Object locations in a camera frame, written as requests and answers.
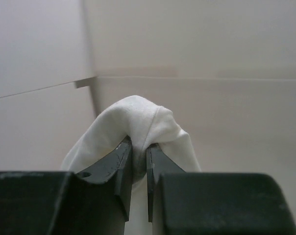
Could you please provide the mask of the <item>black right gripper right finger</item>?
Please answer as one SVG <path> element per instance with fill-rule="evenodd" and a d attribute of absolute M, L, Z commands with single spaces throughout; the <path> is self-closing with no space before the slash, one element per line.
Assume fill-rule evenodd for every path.
<path fill-rule="evenodd" d="M 260 173 L 186 172 L 157 144 L 146 152 L 155 235 L 296 235 L 278 183 Z"/>

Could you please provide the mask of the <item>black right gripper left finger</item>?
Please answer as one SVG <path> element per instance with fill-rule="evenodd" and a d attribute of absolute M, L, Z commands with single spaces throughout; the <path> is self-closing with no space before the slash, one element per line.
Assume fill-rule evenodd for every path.
<path fill-rule="evenodd" d="M 78 173 L 0 171 L 0 235 L 122 235 L 131 188 L 128 137 Z"/>

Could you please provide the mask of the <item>white t shirt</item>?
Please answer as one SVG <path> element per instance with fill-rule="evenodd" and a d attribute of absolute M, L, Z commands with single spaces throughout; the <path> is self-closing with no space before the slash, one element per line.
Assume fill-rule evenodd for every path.
<path fill-rule="evenodd" d="M 61 164 L 79 172 L 111 152 L 129 136 L 133 148 L 133 193 L 145 197 L 146 150 L 153 144 L 185 171 L 199 172 L 190 135 L 175 121 L 173 112 L 138 95 L 123 98 L 105 109 L 79 138 Z"/>

